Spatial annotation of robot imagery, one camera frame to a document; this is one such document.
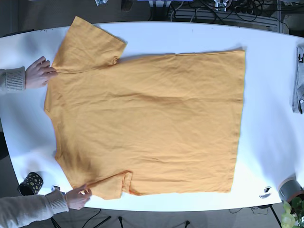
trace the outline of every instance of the patterned cup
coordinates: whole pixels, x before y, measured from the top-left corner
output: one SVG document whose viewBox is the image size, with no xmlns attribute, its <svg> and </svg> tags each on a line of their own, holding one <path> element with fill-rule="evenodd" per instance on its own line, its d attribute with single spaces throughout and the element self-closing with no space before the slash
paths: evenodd
<svg viewBox="0 0 304 228">
<path fill-rule="evenodd" d="M 17 189 L 23 196 L 32 196 L 38 194 L 42 185 L 42 178 L 37 173 L 30 172 Z"/>
</svg>

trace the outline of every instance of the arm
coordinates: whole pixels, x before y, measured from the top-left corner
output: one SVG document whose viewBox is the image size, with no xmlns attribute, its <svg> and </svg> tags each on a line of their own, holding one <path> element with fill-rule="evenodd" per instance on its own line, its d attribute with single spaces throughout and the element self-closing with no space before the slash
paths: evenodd
<svg viewBox="0 0 304 228">
<path fill-rule="evenodd" d="M 5 197 L 0 199 L 0 227 L 18 228 L 64 211 L 69 209 L 58 190 L 46 196 Z"/>
<path fill-rule="evenodd" d="M 0 69 L 0 93 L 20 92 L 25 88 L 25 68 Z"/>
<path fill-rule="evenodd" d="M 40 88 L 57 75 L 56 70 L 50 67 L 50 61 L 44 57 L 37 59 L 27 70 L 24 67 L 12 70 L 0 69 L 0 94 Z"/>
<path fill-rule="evenodd" d="M 69 208 L 80 210 L 91 196 L 91 190 L 86 190 L 86 185 L 83 185 L 66 195 L 55 190 L 46 196 L 0 198 L 0 228 L 26 226 L 31 222 L 46 220 L 57 213 L 69 211 Z"/>
</svg>

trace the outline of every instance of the person's left hand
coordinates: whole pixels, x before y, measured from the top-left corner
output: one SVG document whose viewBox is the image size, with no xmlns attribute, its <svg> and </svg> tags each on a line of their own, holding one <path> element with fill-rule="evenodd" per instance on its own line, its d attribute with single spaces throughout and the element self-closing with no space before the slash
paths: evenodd
<svg viewBox="0 0 304 228">
<path fill-rule="evenodd" d="M 50 67 L 50 61 L 42 56 L 30 65 L 25 71 L 25 88 L 36 89 L 45 86 L 58 73 Z"/>
</svg>

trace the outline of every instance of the person's right hand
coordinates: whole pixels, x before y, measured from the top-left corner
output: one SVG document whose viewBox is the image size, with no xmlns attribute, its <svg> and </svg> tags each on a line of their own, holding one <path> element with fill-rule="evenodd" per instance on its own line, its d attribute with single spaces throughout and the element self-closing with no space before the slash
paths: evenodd
<svg viewBox="0 0 304 228">
<path fill-rule="evenodd" d="M 42 56 L 30 65 L 25 71 L 25 88 L 36 89 L 45 86 L 58 73 L 50 67 L 50 61 Z"/>
<path fill-rule="evenodd" d="M 86 202 L 90 200 L 91 196 L 92 196 L 92 192 L 90 189 L 86 189 L 86 184 L 85 184 L 77 189 L 73 189 L 69 191 L 65 195 L 65 198 L 66 198 L 67 206 L 69 208 L 80 210 L 85 206 Z"/>
</svg>

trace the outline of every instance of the knit cuff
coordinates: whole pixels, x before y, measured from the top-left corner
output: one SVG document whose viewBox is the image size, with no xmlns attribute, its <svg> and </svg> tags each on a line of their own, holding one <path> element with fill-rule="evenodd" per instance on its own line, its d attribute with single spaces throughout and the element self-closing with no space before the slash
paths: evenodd
<svg viewBox="0 0 304 228">
<path fill-rule="evenodd" d="M 25 88 L 25 68 L 6 70 L 7 92 L 21 92 Z"/>
<path fill-rule="evenodd" d="M 49 203 L 51 204 L 54 214 L 68 211 L 67 202 L 59 190 L 55 190 L 46 195 Z"/>
</svg>

